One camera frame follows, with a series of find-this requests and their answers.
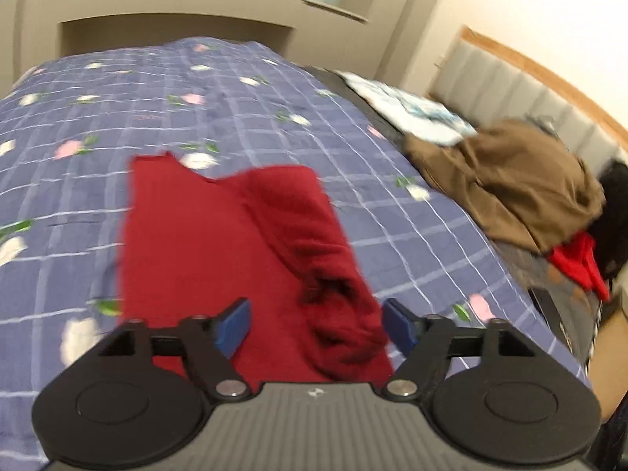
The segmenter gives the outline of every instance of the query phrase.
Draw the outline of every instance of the red sweater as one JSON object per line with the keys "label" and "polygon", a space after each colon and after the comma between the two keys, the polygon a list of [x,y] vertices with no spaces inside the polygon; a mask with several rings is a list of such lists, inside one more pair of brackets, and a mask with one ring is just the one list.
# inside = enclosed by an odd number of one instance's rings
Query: red sweater
{"label": "red sweater", "polygon": [[[132,163],[122,308],[150,327],[250,299],[233,358],[260,381],[384,382],[381,311],[316,174],[273,166],[206,179],[171,154]],[[182,372],[181,363],[158,363]]]}

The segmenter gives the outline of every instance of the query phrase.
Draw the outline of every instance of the pink flower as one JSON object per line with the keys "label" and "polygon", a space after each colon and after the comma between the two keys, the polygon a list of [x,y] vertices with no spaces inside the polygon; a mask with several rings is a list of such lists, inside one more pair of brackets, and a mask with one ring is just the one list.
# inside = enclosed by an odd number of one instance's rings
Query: pink flower
{"label": "pink flower", "polygon": [[469,305],[471,306],[473,313],[475,313],[478,319],[482,322],[486,323],[495,318],[495,315],[493,315],[493,312],[491,311],[491,307],[489,307],[489,304],[481,295],[471,294],[469,296]]}
{"label": "pink flower", "polygon": [[369,132],[370,132],[373,136],[375,136],[375,137],[377,137],[377,138],[380,138],[381,140],[385,140],[385,138],[382,136],[382,133],[381,133],[381,132],[379,132],[377,129],[375,129],[372,125],[369,125],[366,129],[368,129],[368,130],[369,130]]}
{"label": "pink flower", "polygon": [[60,145],[59,148],[55,151],[55,159],[62,159],[64,157],[74,155],[82,148],[82,142],[78,140],[70,140],[69,142]]}
{"label": "pink flower", "polygon": [[189,93],[186,95],[182,95],[181,99],[188,104],[203,104],[205,103],[205,98],[202,95],[197,93]]}

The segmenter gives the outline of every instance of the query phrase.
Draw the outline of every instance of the silver bolt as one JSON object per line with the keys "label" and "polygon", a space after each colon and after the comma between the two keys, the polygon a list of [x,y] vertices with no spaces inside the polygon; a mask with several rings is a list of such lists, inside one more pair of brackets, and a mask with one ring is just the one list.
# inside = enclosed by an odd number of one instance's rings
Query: silver bolt
{"label": "silver bolt", "polygon": [[246,393],[246,384],[237,379],[221,380],[216,385],[216,392],[224,397],[239,397]]}
{"label": "silver bolt", "polygon": [[417,392],[418,387],[411,380],[395,379],[386,385],[388,393],[396,397],[409,397]]}

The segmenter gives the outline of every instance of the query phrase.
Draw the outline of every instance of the wooden headboard trim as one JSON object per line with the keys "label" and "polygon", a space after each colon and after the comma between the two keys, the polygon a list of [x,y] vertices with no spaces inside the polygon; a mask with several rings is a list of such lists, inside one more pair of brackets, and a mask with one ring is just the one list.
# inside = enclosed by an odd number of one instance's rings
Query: wooden headboard trim
{"label": "wooden headboard trim", "polygon": [[467,26],[462,29],[460,39],[491,53],[491,55],[508,62],[510,65],[536,78],[542,84],[560,95],[560,97],[565,99],[569,104],[576,106],[591,120],[598,122],[624,150],[628,150],[628,131],[593,100],[589,99],[589,97],[584,95],[580,90],[563,80],[563,78],[553,73],[548,68],[543,67],[541,64],[522,55],[518,51],[497,42],[497,40],[471,30]]}

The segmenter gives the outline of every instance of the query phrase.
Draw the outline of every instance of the ribbed gray surface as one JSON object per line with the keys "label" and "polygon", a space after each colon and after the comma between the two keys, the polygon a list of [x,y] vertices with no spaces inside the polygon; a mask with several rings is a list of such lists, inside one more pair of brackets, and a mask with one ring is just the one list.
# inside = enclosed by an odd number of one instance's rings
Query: ribbed gray surface
{"label": "ribbed gray surface", "polygon": [[499,119],[551,117],[558,136],[598,175],[612,159],[626,160],[619,144],[578,108],[508,62],[461,40],[430,93],[473,125]]}
{"label": "ribbed gray surface", "polygon": [[[224,404],[183,450],[142,471],[480,471],[499,467],[450,448],[421,411],[367,384],[267,384]],[[581,462],[543,469],[585,471]],[[48,471],[75,471],[54,464]]]}

